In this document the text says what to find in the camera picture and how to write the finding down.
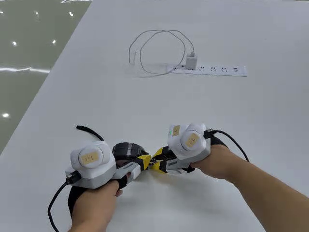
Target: reflective floor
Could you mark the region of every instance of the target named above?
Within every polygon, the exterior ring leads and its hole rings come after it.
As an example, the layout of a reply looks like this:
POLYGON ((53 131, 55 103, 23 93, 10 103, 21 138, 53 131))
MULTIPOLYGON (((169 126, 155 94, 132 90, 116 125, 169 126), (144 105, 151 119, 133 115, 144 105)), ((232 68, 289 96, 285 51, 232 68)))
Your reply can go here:
POLYGON ((0 0, 0 153, 89 0, 0 0))

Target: finger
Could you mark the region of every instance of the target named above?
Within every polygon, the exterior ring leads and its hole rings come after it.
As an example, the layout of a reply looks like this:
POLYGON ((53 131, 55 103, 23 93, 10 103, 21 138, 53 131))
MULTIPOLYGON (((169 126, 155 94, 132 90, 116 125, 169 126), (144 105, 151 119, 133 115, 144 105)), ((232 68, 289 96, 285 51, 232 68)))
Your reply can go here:
POLYGON ((116 197, 120 197, 122 195, 123 191, 122 190, 118 190, 116 192, 116 197))

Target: power outlet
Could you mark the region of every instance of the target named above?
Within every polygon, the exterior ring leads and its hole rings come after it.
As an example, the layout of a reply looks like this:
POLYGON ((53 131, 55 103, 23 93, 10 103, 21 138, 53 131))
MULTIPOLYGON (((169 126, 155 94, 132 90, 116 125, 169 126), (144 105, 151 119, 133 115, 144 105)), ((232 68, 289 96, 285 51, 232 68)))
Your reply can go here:
POLYGON ((184 65, 176 69, 174 67, 175 65, 168 65, 167 72, 197 75, 248 76, 245 66, 198 65, 194 70, 186 69, 184 65))

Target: hand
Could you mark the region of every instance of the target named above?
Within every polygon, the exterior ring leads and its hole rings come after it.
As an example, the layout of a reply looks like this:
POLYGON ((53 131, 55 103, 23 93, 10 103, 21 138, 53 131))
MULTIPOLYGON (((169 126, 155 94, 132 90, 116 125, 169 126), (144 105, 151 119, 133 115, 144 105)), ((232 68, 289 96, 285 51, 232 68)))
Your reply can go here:
POLYGON ((116 197, 122 194, 118 188, 118 182, 112 181, 99 189, 84 192, 75 203, 70 232, 105 231, 115 210, 116 197))
POLYGON ((205 159, 191 163, 193 168, 199 168, 204 174, 217 179, 226 179, 229 181, 237 167, 245 162, 226 146, 212 145, 211 153, 205 159))

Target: black connector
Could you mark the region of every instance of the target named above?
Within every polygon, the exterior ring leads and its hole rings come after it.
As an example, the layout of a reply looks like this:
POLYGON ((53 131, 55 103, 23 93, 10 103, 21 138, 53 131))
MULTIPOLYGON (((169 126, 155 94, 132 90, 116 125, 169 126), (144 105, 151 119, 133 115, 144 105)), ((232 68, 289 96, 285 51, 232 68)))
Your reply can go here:
POLYGON ((81 174, 78 171, 74 171, 70 173, 70 175, 67 177, 66 182, 69 185, 72 185, 76 183, 77 181, 79 181, 81 178, 82 178, 81 174))
POLYGON ((209 139, 209 138, 213 137, 214 134, 215 134, 215 132, 214 132, 213 129, 208 129, 208 130, 204 131, 204 138, 209 139))

